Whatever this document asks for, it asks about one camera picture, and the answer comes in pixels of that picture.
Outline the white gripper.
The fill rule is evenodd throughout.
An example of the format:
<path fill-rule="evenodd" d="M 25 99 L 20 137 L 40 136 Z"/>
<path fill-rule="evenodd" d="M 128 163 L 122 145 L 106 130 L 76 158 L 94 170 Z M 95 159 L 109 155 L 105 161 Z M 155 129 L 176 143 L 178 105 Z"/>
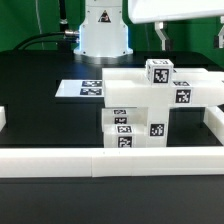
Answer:
<path fill-rule="evenodd" d="M 214 36 L 215 48 L 224 48 L 224 0 L 128 0 L 128 16 L 134 24 L 154 23 L 163 51 L 170 51 L 172 41 L 166 33 L 167 24 L 159 21 L 176 21 L 205 17 L 220 17 L 222 28 Z"/>

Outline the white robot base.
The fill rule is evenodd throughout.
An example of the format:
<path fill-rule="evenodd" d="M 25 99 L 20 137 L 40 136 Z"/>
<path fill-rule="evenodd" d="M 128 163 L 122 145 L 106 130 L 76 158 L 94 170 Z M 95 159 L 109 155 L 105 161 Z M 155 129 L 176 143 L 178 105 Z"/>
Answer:
<path fill-rule="evenodd" d="M 79 26 L 76 60 L 117 64 L 132 58 L 128 27 L 122 18 L 122 0 L 85 0 L 85 19 Z"/>

